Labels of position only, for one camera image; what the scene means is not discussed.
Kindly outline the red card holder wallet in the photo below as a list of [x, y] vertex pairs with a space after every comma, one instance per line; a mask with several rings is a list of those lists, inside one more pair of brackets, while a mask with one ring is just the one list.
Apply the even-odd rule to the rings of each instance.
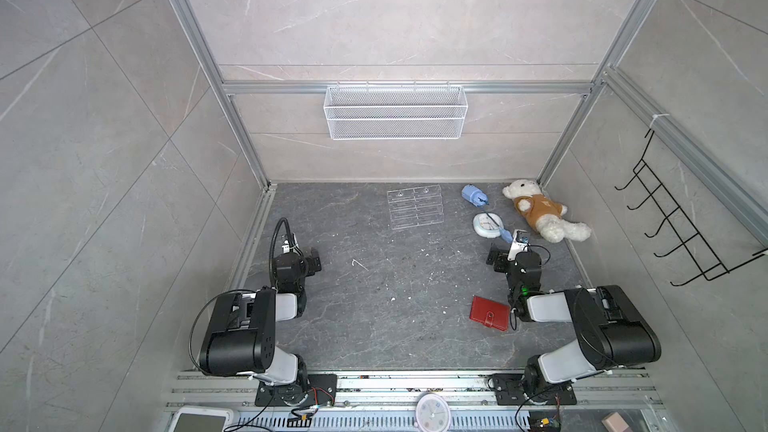
[[510, 313], [511, 308], [507, 304], [474, 296], [469, 319], [487, 328], [507, 331], [510, 326]]

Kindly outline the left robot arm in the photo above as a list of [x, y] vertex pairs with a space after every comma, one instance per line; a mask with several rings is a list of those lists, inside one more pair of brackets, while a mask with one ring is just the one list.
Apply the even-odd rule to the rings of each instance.
[[233, 289], [206, 304], [213, 311], [199, 347], [188, 339], [193, 366], [215, 377], [252, 376], [277, 389], [309, 389], [304, 360], [277, 345], [276, 324], [303, 315], [308, 277], [322, 270], [319, 253], [286, 251], [270, 259], [275, 282], [259, 290]]

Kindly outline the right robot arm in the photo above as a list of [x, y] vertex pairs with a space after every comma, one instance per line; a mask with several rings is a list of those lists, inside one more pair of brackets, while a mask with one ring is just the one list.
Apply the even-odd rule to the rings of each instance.
[[661, 358], [656, 333], [620, 286], [545, 292], [540, 282], [542, 259], [529, 247], [510, 258], [493, 245], [486, 263], [507, 280], [512, 326], [520, 322], [566, 323], [576, 336], [568, 344], [528, 360], [521, 384], [526, 394]]

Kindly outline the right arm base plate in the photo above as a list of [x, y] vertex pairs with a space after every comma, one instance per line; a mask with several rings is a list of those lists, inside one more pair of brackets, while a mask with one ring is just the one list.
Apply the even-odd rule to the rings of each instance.
[[550, 384], [544, 379], [528, 377], [522, 373], [492, 374], [489, 389], [500, 406], [523, 405], [576, 405], [577, 398], [570, 382]]

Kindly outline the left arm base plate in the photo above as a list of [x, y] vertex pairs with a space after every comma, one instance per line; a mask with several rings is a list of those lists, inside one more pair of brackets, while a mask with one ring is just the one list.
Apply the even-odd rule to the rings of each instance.
[[336, 401], [337, 384], [336, 374], [309, 374], [304, 382], [297, 379], [281, 386], [268, 386], [261, 382], [254, 405], [290, 408], [332, 406]]

